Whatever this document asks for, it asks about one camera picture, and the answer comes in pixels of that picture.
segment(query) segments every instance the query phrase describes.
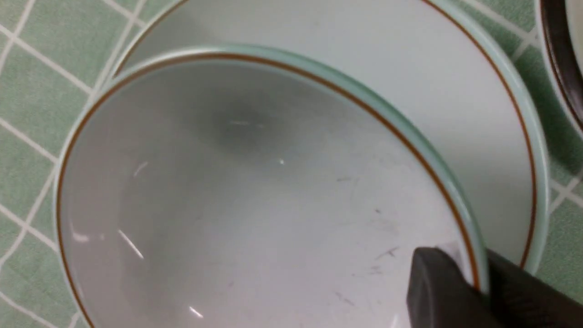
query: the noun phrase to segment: white grout line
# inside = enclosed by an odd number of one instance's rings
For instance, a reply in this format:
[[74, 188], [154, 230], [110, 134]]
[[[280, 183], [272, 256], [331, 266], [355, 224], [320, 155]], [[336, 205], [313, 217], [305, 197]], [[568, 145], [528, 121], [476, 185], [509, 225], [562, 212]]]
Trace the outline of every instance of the white grout line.
[[560, 183], [551, 180], [551, 188], [555, 189], [556, 191], [564, 195], [564, 198], [562, 199], [561, 203], [565, 199], [569, 199], [570, 201], [574, 202], [575, 204], [583, 208], [583, 198], [581, 198], [578, 195], [575, 195], [574, 193], [571, 192], [571, 190], [568, 190], [566, 187], [563, 187]]
[[47, 238], [45, 235], [43, 235], [37, 229], [35, 229], [31, 226], [27, 226], [27, 224], [24, 220], [19, 218], [16, 214], [12, 213], [9, 209], [4, 207], [4, 205], [2, 205], [2, 204], [0, 204], [0, 213], [4, 214], [4, 216], [6, 216], [12, 222], [21, 226], [22, 228], [26, 228], [30, 232], [31, 235], [35, 236], [40, 241], [47, 244], [47, 246], [52, 248], [55, 252], [59, 251], [59, 247], [57, 247], [57, 244], [55, 244], [55, 242], [53, 242], [51, 239]]
[[571, 192], [579, 184], [579, 182], [581, 182], [581, 179], [582, 178], [583, 178], [583, 168], [579, 171], [579, 173], [577, 173], [576, 176], [574, 176], [571, 179], [571, 181], [569, 182], [569, 184], [566, 185], [565, 187], [563, 187], [563, 185], [561, 185], [560, 183], [556, 182], [555, 180], [551, 179], [551, 181], [550, 181], [551, 188], [553, 188], [556, 191], [558, 191], [559, 194], [558, 194], [557, 198], [555, 198], [554, 201], [549, 206], [549, 213], [550, 214], [552, 212], [554, 212], [554, 210], [556, 210], [561, 205], [561, 203], [563, 203], [563, 201], [566, 198], [569, 198], [569, 199], [573, 200], [572, 197], [576, 197]]
[[17, 128], [13, 127], [12, 125], [10, 125], [10, 123], [6, 122], [2, 118], [0, 118], [0, 126], [5, 128], [6, 130], [12, 132], [12, 134], [14, 134], [20, 140], [26, 142], [29, 146], [31, 146], [34, 150], [39, 152], [42, 156], [45, 156], [46, 158], [48, 158], [51, 162], [53, 162], [53, 163], [58, 162], [58, 159], [53, 154], [49, 153], [41, 145], [34, 142], [26, 134], [20, 132]]
[[41, 188], [37, 198], [34, 200], [34, 203], [30, 208], [29, 213], [26, 215], [26, 219], [24, 221], [25, 226], [22, 227], [20, 233], [18, 234], [18, 237], [16, 237], [14, 243], [12, 243], [12, 246], [8, 249], [8, 251], [4, 253], [2, 257], [0, 257], [0, 270], [2, 270], [2, 266], [4, 265], [4, 263], [6, 263], [6, 261], [14, 254], [16, 249], [18, 249], [18, 246], [20, 246], [20, 243], [24, 239], [26, 232], [30, 229], [30, 224], [32, 223], [34, 217], [36, 216], [38, 209], [40, 208], [40, 205], [43, 203], [44, 197], [47, 195], [49, 189], [51, 188], [52, 180], [55, 177], [56, 173], [57, 167], [55, 166], [51, 170], [51, 173], [49, 173], [47, 180], [45, 181], [43, 187]]
[[136, 22], [138, 15], [142, 11], [142, 8], [143, 8], [145, 3], [146, 3], [146, 0], [138, 0], [138, 3], [136, 4], [136, 7], [134, 9], [134, 12], [132, 12], [130, 17], [128, 18], [128, 22], [126, 23], [126, 25], [124, 27], [124, 31], [121, 33], [120, 38], [117, 40], [117, 43], [115, 44], [115, 47], [113, 48], [109, 58], [107, 59], [105, 66], [103, 67], [103, 69], [99, 73], [99, 77], [97, 77], [97, 81], [95, 82], [95, 85], [93, 86], [93, 90], [92, 90], [91, 94], [89, 95], [89, 99], [87, 100], [87, 103], [92, 102], [93, 98], [95, 98], [95, 96], [101, 90], [102, 84], [105, 82], [106, 78], [109, 76], [111, 67], [115, 64], [115, 61], [117, 60], [118, 54], [123, 49], [125, 41], [127, 40], [128, 36], [129, 36], [129, 32], [131, 31], [132, 27], [134, 26], [134, 23]]
[[6, 42], [6, 45], [4, 46], [4, 49], [2, 50], [2, 54], [0, 54], [0, 73], [2, 72], [2, 69], [4, 68], [4, 64], [6, 63], [6, 59], [8, 58], [8, 53], [12, 49], [12, 46], [14, 45], [16, 38], [18, 38], [18, 35], [20, 35], [20, 32], [24, 28], [24, 24], [26, 24], [26, 21], [28, 20], [28, 18], [30, 16], [30, 12], [33, 9], [34, 2], [35, 2], [35, 0], [28, 0], [26, 2], [26, 4], [24, 5], [24, 10], [22, 11], [22, 14], [20, 15], [20, 18], [18, 19], [18, 22], [16, 24], [16, 28], [14, 29], [14, 33], [11, 33], [11, 35], [7, 34], [8, 42]]
[[13, 300], [9, 299], [3, 292], [0, 292], [0, 298], [3, 299], [4, 302], [8, 303], [8, 305], [10, 305], [11, 307], [13, 307], [16, 310], [24, 313], [27, 316], [33, 318], [34, 321], [42, 324], [43, 326], [48, 327], [48, 328], [57, 328], [55, 325], [53, 325], [52, 323], [50, 323], [50, 322], [46, 321], [45, 319], [39, 317], [38, 315], [36, 315], [31, 310], [25, 309], [22, 306], [16, 304]]
[[[504, 27], [508, 31], [516, 34], [521, 39], [523, 39], [523, 40], [528, 39], [529, 33], [527, 33], [525, 30], [521, 29], [520, 27], [514, 25], [514, 23], [510, 22], [509, 20], [504, 18], [499, 13], [490, 9], [490, 7], [486, 6], [485, 4], [483, 4], [477, 0], [463, 0], [463, 1], [466, 4], [470, 5], [471, 7], [473, 7], [474, 9], [476, 9], [477, 11], [484, 14], [485, 16], [487, 16], [488, 18], [490, 18], [491, 20], [495, 21], [496, 23], [498, 23], [500, 26]], [[531, 42], [530, 44], [536, 48], [540, 48], [540, 44], [538, 42]]]
[[[114, 1], [114, 0], [103, 0], [103, 2], [105, 2], [107, 5], [109, 5], [110, 7], [112, 7], [118, 13], [124, 15], [127, 19], [131, 19], [132, 18], [132, 12], [130, 12], [129, 10], [125, 9], [124, 7], [122, 7], [116, 1]], [[136, 25], [138, 25], [139, 27], [146, 26], [146, 23], [144, 23], [142, 20], [138, 19], [137, 17], [134, 19], [134, 23]]]
[[71, 81], [74, 85], [76, 85], [79, 89], [85, 91], [85, 93], [89, 94], [91, 92], [91, 88], [87, 86], [84, 82], [80, 79], [75, 77], [73, 74], [69, 73], [66, 69], [56, 64], [54, 61], [50, 60], [45, 55], [38, 52], [36, 49], [31, 47], [29, 44], [24, 42], [22, 39], [16, 37], [10, 30], [5, 28], [4, 26], [0, 25], [0, 32], [5, 34], [9, 39], [13, 39], [14, 43], [18, 44], [22, 49], [26, 50], [29, 54], [36, 57], [38, 60], [45, 63], [45, 65], [49, 66], [50, 68], [57, 71], [59, 74], [64, 76], [66, 79]]
[[537, 42], [538, 41], [536, 39], [536, 26], [535, 26], [528, 33], [528, 38], [523, 40], [520, 43], [520, 46], [518, 46], [518, 48], [514, 51], [512, 56], [510, 56], [510, 60], [512, 60], [512, 62], [516, 62], [520, 58], [520, 56], [522, 56], [522, 54], [526, 51], [526, 49], [528, 49], [529, 45]]
[[71, 323], [69, 324], [68, 328], [75, 328], [75, 326], [77, 325], [77, 321], [79, 321], [79, 318], [80, 317], [81, 317], [81, 313], [80, 312], [75, 313], [71, 317]]

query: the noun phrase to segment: plate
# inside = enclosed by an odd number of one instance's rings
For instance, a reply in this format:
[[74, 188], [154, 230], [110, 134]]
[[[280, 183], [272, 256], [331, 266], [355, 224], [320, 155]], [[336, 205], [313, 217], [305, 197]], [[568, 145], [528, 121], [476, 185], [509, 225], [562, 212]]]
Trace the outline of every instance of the plate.
[[114, 74], [196, 44], [281, 48], [363, 82], [408, 117], [452, 168], [489, 248], [534, 273], [548, 227], [544, 135], [496, 42], [447, 1], [190, 0], [154, 18]]
[[567, 24], [579, 71], [583, 71], [583, 2], [566, 0]]
[[583, 7], [565, 0], [537, 0], [535, 6], [547, 74], [563, 114], [583, 138], [583, 76], [577, 58], [582, 36], [576, 22]]
[[116, 79], [68, 138], [56, 218], [98, 327], [407, 327], [414, 250], [488, 295], [453, 174], [357, 81], [265, 47], [197, 47]]

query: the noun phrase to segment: brown rim line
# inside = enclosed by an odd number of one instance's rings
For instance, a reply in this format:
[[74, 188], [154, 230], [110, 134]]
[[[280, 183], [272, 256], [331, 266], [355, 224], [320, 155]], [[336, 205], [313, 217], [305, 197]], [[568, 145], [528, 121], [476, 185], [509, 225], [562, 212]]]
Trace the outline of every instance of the brown rim line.
[[429, 173], [429, 175], [431, 176], [431, 178], [434, 180], [435, 184], [437, 185], [437, 187], [439, 188], [440, 192], [443, 194], [449, 208], [451, 209], [455, 221], [457, 223], [457, 225], [459, 226], [459, 230], [462, 234], [462, 240], [463, 243], [468, 251], [468, 256], [469, 256], [469, 260], [470, 260], [470, 266], [472, 269], [472, 278], [473, 278], [473, 283], [474, 283], [474, 287], [477, 290], [480, 290], [480, 280], [479, 280], [479, 273], [478, 273], [478, 269], [477, 269], [477, 262], [476, 262], [476, 257], [474, 255], [474, 249], [472, 247], [472, 244], [470, 242], [470, 238], [469, 238], [469, 234], [466, 230], [465, 225], [463, 224], [463, 220], [461, 217], [461, 214], [459, 213], [458, 209], [455, 206], [455, 203], [452, 199], [452, 197], [450, 196], [450, 194], [447, 192], [447, 189], [445, 188], [444, 184], [442, 183], [442, 181], [439, 179], [439, 177], [437, 176], [437, 174], [435, 173], [435, 171], [433, 170], [433, 168], [429, 165], [429, 163], [425, 160], [425, 158], [423, 157], [423, 155], [417, 150], [417, 148], [415, 148], [415, 146], [394, 126], [392, 125], [387, 119], [385, 119], [383, 116], [381, 116], [379, 113], [377, 113], [371, 106], [369, 106], [367, 103], [365, 103], [364, 101], [360, 100], [358, 97], [356, 97], [355, 95], [351, 94], [350, 92], [342, 89], [341, 87], [333, 84], [332, 82], [314, 75], [308, 71], [304, 71], [300, 68], [291, 66], [291, 65], [287, 65], [278, 61], [274, 61], [274, 60], [268, 60], [265, 58], [259, 58], [259, 57], [254, 57], [251, 55], [242, 55], [242, 54], [230, 54], [230, 53], [202, 53], [202, 54], [190, 54], [190, 55], [185, 55], [185, 56], [181, 56], [181, 57], [176, 57], [176, 58], [169, 58], [166, 60], [161, 60], [159, 62], [155, 62], [152, 65], [148, 65], [134, 73], [132, 73], [131, 75], [127, 76], [125, 79], [123, 79], [122, 81], [120, 81], [119, 83], [117, 83], [115, 86], [113, 86], [113, 88], [109, 89], [105, 94], [103, 94], [99, 100], [87, 111], [87, 113], [85, 114], [84, 118], [81, 120], [81, 122], [79, 123], [79, 125], [77, 126], [77, 129], [75, 130], [75, 132], [73, 133], [73, 136], [71, 138], [71, 140], [69, 141], [69, 144], [67, 146], [67, 149], [64, 153], [63, 156], [63, 160], [62, 160], [62, 166], [61, 166], [61, 174], [59, 175], [59, 179], [58, 179], [58, 185], [57, 185], [57, 202], [56, 202], [56, 220], [57, 220], [57, 233], [58, 233], [58, 239], [59, 239], [59, 247], [61, 248], [61, 259], [63, 261], [64, 267], [65, 267], [65, 274], [66, 277], [68, 279], [69, 285], [71, 286], [71, 290], [73, 291], [73, 295], [77, 301], [77, 303], [79, 304], [79, 307], [81, 308], [81, 311], [83, 312], [83, 315], [85, 316], [85, 318], [88, 321], [88, 324], [91, 327], [94, 327], [93, 323], [91, 322], [91, 320], [89, 319], [89, 316], [87, 315], [87, 311], [83, 306], [83, 303], [81, 301], [81, 298], [79, 297], [79, 294], [77, 292], [77, 289], [75, 288], [75, 285], [73, 283], [73, 279], [72, 279], [72, 275], [71, 272], [69, 270], [69, 264], [67, 262], [67, 259], [65, 257], [65, 248], [63, 246], [63, 235], [62, 235], [62, 231], [61, 231], [61, 194], [62, 194], [62, 186], [63, 186], [63, 178], [65, 176], [65, 172], [67, 170], [68, 167], [68, 163], [69, 163], [69, 158], [71, 156], [71, 152], [77, 142], [77, 139], [79, 138], [80, 133], [83, 131], [83, 129], [85, 128], [87, 122], [91, 119], [91, 116], [94, 115], [94, 113], [97, 111], [97, 109], [99, 107], [101, 107], [101, 105], [111, 96], [113, 95], [115, 92], [117, 92], [118, 90], [120, 90], [121, 88], [123, 88], [124, 86], [126, 86], [127, 84], [133, 82], [134, 80], [150, 73], [153, 72], [155, 70], [158, 69], [162, 69], [164, 67], [170, 66], [170, 65], [175, 65], [175, 64], [180, 64], [183, 62], [192, 62], [192, 61], [196, 61], [196, 60], [208, 60], [208, 59], [213, 59], [213, 60], [238, 60], [238, 61], [245, 61], [245, 62], [253, 62], [253, 63], [257, 63], [257, 64], [263, 64], [263, 65], [268, 65], [268, 66], [272, 66], [275, 68], [279, 68], [285, 71], [289, 71], [292, 72], [294, 74], [300, 75], [304, 78], [310, 79], [318, 84], [320, 84], [321, 86], [324, 86], [328, 89], [330, 89], [331, 91], [334, 91], [338, 94], [340, 94], [341, 96], [343, 96], [344, 98], [346, 98], [347, 100], [351, 101], [352, 103], [354, 103], [356, 106], [359, 106], [360, 108], [362, 108], [363, 110], [365, 110], [368, 114], [370, 114], [373, 118], [377, 119], [381, 124], [383, 124], [385, 126], [385, 128], [389, 129], [395, 136], [397, 136], [397, 138], [399, 138], [401, 140], [401, 142], [407, 147], [409, 148], [409, 150], [411, 151], [411, 153], [417, 158], [417, 160], [423, 165], [423, 167], [425, 168], [425, 170], [427, 171], [427, 173]]
[[[441, 8], [439, 8], [434, 3], [430, 2], [429, 0], [422, 0], [422, 1], [425, 2], [426, 4], [430, 5], [432, 8], [434, 8], [435, 10], [437, 10], [437, 12], [439, 12], [444, 17], [446, 17], [449, 21], [451, 21], [457, 28], [459, 28], [474, 43], [474, 45], [480, 50], [480, 52], [484, 55], [484, 57], [486, 58], [486, 60], [488, 60], [488, 62], [492, 66], [492, 68], [495, 70], [496, 74], [498, 75], [498, 78], [500, 79], [500, 81], [502, 81], [502, 84], [504, 85], [504, 89], [506, 89], [507, 94], [509, 95], [510, 99], [512, 100], [512, 105], [514, 106], [514, 110], [516, 112], [516, 115], [518, 116], [518, 120], [520, 121], [520, 126], [522, 128], [522, 133], [523, 133], [524, 138], [525, 138], [526, 147], [527, 147], [527, 150], [528, 150], [528, 160], [529, 160], [530, 167], [531, 167], [531, 184], [532, 184], [531, 222], [530, 222], [530, 225], [529, 225], [529, 228], [528, 228], [528, 235], [526, 237], [525, 248], [524, 248], [524, 251], [522, 252], [522, 258], [521, 258], [521, 261], [520, 261], [520, 268], [524, 268], [525, 265], [526, 265], [526, 261], [528, 260], [528, 256], [530, 254], [530, 251], [531, 251], [532, 239], [533, 239], [534, 233], [535, 233], [536, 206], [537, 206], [537, 195], [538, 195], [538, 191], [537, 191], [537, 187], [536, 187], [535, 157], [534, 157], [534, 154], [533, 154], [533, 151], [532, 151], [531, 139], [530, 139], [530, 137], [528, 135], [528, 130], [526, 129], [526, 123], [524, 122], [524, 118], [522, 116], [522, 113], [520, 112], [520, 108], [518, 107], [518, 102], [517, 102], [516, 98], [514, 97], [514, 94], [510, 90], [510, 87], [508, 86], [508, 83], [504, 79], [502, 73], [500, 72], [500, 70], [498, 69], [498, 67], [494, 64], [494, 61], [492, 60], [492, 58], [490, 58], [490, 56], [488, 55], [488, 53], [486, 52], [486, 50], [471, 35], [471, 33], [469, 33], [453, 17], [451, 17], [448, 13], [444, 12]], [[115, 72], [113, 74], [113, 77], [116, 77], [121, 72], [121, 70], [124, 68], [125, 64], [129, 60], [129, 58], [135, 52], [135, 50], [138, 48], [138, 45], [140, 45], [140, 43], [143, 41], [143, 39], [145, 39], [146, 36], [148, 36], [148, 34], [156, 26], [158, 26], [158, 24], [164, 18], [166, 18], [171, 13], [173, 13], [176, 9], [178, 9], [180, 6], [182, 6], [186, 2], [188, 2], [188, 0], [180, 0], [177, 3], [175, 3], [166, 12], [164, 12], [162, 15], [160, 15], [158, 18], [156, 18], [156, 20], [153, 21], [146, 28], [146, 30], [144, 30], [142, 32], [142, 34], [138, 37], [137, 41], [135, 43], [133, 43], [132, 47], [128, 50], [128, 52], [127, 52], [126, 56], [124, 57], [124, 59], [120, 62], [119, 66], [117, 67], [117, 69], [115, 70]]]

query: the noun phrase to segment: tiled surface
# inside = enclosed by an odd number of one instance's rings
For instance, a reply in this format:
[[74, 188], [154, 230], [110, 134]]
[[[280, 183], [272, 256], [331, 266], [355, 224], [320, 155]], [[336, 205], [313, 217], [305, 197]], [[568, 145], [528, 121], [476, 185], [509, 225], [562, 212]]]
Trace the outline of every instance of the tiled surface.
[[[52, 170], [76, 115], [104, 82], [100, 77], [170, 1], [0, 0], [0, 31], [19, 38], [0, 33], [0, 327], [86, 327], [58, 265]], [[532, 31], [532, 1], [453, 1], [501, 44], [537, 104], [553, 179], [538, 275], [583, 302], [583, 144], [556, 115], [559, 104]]]

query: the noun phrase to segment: scratch mark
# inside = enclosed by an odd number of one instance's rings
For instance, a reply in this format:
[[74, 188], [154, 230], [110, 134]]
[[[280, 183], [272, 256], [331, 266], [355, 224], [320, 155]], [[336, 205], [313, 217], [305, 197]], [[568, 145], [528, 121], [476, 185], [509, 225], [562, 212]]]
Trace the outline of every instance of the scratch mark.
[[336, 294], [339, 301], [342, 301], [342, 302], [344, 302], [344, 303], [346, 303], [354, 308], [356, 307], [356, 305], [354, 305], [354, 303], [351, 300], [345, 298], [344, 295], [342, 295], [340, 292], [335, 292], [334, 294]]
[[380, 260], [381, 258], [383, 258], [383, 257], [385, 257], [385, 256], [387, 256], [387, 255], [389, 255], [389, 256], [391, 256], [391, 257], [395, 257], [395, 253], [394, 253], [394, 251], [396, 251], [396, 250], [398, 250], [398, 249], [399, 249], [399, 247], [398, 247], [398, 246], [397, 246], [397, 247], [393, 247], [393, 248], [391, 248], [391, 249], [387, 250], [386, 252], [384, 252], [383, 254], [381, 254], [381, 255], [377, 256], [377, 258], [376, 258], [376, 259], [374, 259], [374, 260], [375, 260], [375, 261], [378, 261], [378, 260]]
[[139, 172], [140, 172], [140, 171], [141, 171], [143, 168], [145, 168], [145, 167], [146, 167], [146, 165], [147, 165], [147, 162], [143, 162], [142, 164], [140, 164], [140, 165], [138, 166], [138, 168], [136, 169], [136, 171], [134, 171], [134, 177], [136, 177], [136, 176], [138, 175], [138, 173], [139, 173]]
[[249, 125], [247, 121], [231, 121], [229, 122], [230, 125]]
[[369, 275], [382, 275], [382, 271], [381, 271], [381, 266], [372, 266], [371, 268], [371, 272], [369, 272]]

